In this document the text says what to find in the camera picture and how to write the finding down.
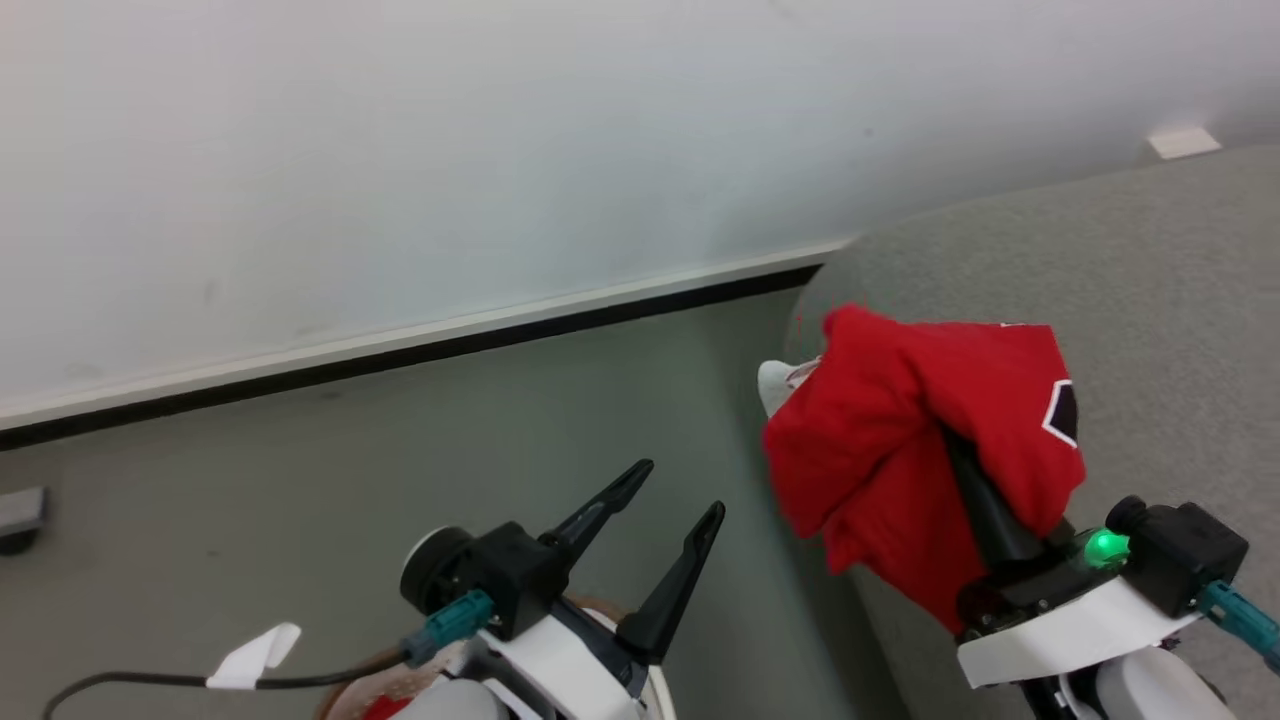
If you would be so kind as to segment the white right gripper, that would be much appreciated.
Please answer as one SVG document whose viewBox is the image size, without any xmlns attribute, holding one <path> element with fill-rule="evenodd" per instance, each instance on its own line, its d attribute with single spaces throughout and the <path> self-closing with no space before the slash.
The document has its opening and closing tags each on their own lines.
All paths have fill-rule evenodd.
<svg viewBox="0 0 1280 720">
<path fill-rule="evenodd" d="M 1201 619 L 1169 615 L 1121 570 L 1129 538 L 1105 528 L 1044 552 L 982 466 L 977 445 L 942 425 L 950 466 L 980 560 L 965 585 L 957 661 L 972 688 L 1060 676 L 1156 646 Z"/>
</svg>

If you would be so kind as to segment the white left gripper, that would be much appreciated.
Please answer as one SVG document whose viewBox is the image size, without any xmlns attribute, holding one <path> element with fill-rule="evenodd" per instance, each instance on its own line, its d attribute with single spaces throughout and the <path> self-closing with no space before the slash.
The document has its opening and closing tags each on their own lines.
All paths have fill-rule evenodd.
<svg viewBox="0 0 1280 720">
<path fill-rule="evenodd" d="M 544 532 L 570 573 L 604 525 L 623 511 L 654 470 L 640 459 Z M 685 536 L 681 555 L 640 607 L 620 623 L 609 609 L 562 597 L 550 614 L 503 641 L 477 634 L 477 682 L 503 706 L 503 719 L 672 719 L 675 701 L 660 664 L 710 555 L 726 506 L 712 503 Z"/>
</svg>

